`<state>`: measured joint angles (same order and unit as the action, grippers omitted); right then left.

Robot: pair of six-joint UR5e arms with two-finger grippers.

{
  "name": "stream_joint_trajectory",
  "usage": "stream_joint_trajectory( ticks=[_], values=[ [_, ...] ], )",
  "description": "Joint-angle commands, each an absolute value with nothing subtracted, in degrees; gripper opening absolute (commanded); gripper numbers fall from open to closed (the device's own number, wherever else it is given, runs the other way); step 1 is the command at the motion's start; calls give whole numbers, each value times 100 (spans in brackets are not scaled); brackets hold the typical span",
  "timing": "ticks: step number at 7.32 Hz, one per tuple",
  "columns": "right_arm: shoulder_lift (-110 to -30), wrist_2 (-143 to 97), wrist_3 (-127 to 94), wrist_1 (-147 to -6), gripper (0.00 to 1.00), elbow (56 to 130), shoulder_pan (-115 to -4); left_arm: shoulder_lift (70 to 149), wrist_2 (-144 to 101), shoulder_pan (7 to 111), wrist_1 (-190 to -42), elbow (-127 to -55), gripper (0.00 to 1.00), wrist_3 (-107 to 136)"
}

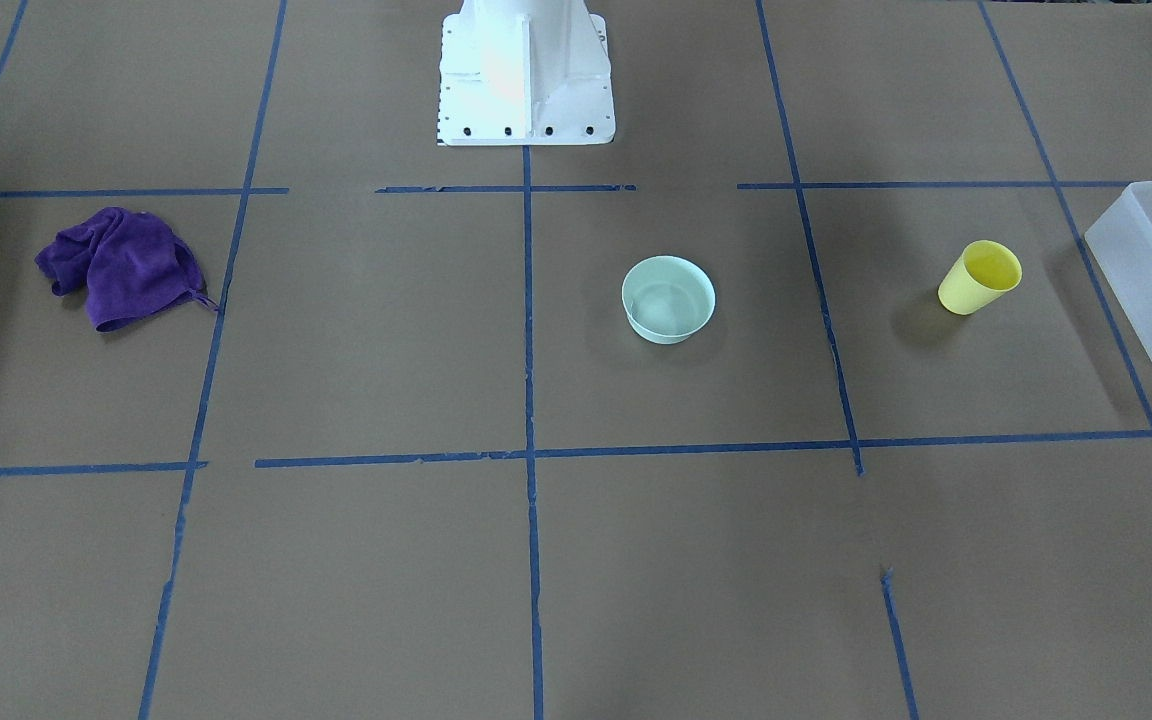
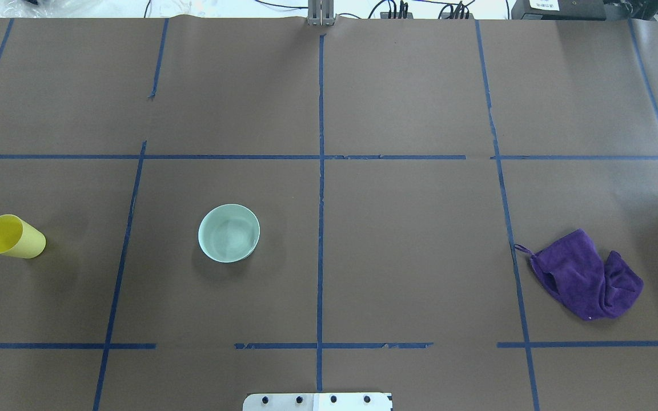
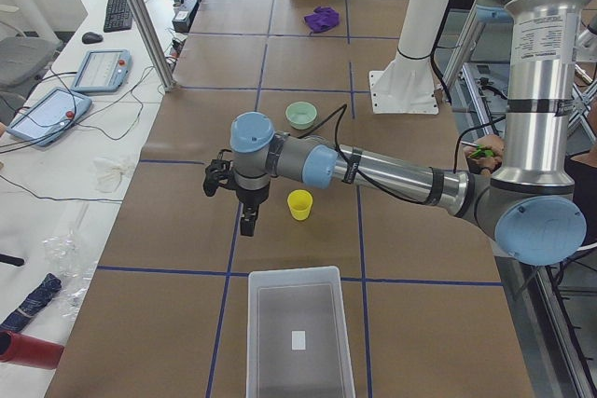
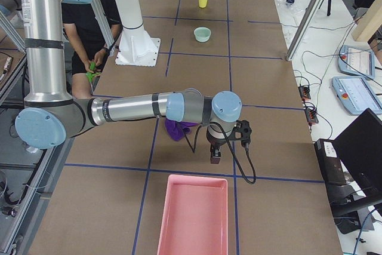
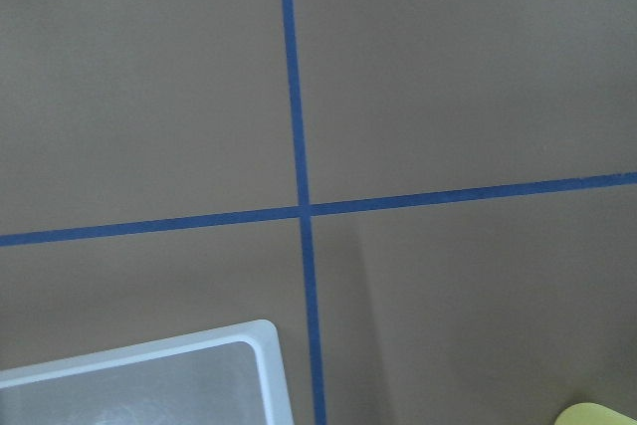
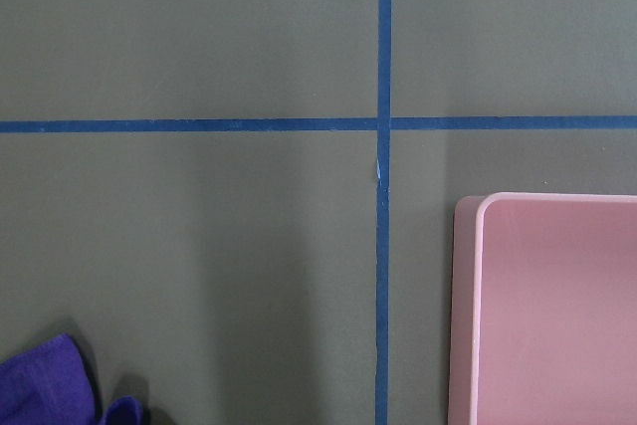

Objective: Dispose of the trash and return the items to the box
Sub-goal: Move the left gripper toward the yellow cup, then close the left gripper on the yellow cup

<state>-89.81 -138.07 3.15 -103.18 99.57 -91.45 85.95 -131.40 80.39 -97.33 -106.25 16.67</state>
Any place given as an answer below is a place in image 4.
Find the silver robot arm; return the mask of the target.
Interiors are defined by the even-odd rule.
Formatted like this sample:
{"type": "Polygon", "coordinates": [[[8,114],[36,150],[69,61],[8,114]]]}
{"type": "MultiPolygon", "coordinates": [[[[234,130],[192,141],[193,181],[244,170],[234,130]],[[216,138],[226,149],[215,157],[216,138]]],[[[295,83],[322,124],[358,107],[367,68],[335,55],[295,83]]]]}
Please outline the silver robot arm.
{"type": "Polygon", "coordinates": [[[243,133],[242,103],[230,91],[213,97],[189,88],[120,99],[73,98],[66,89],[62,1],[21,0],[30,91],[15,127],[24,142],[49,149],[107,122],[167,118],[205,126],[216,162],[221,146],[243,133]]]}

